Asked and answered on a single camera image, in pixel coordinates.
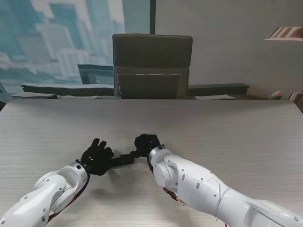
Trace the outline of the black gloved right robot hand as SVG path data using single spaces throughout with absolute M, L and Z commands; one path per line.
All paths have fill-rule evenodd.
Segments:
M 155 134 L 142 134 L 135 138 L 134 145 L 136 151 L 134 152 L 134 157 L 148 157 L 149 153 L 156 147 L 159 147 L 160 141 Z

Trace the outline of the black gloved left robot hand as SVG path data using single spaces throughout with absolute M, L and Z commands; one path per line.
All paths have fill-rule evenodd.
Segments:
M 91 146 L 82 154 L 80 163 L 91 175 L 104 175 L 110 168 L 114 153 L 105 141 L 95 138 Z

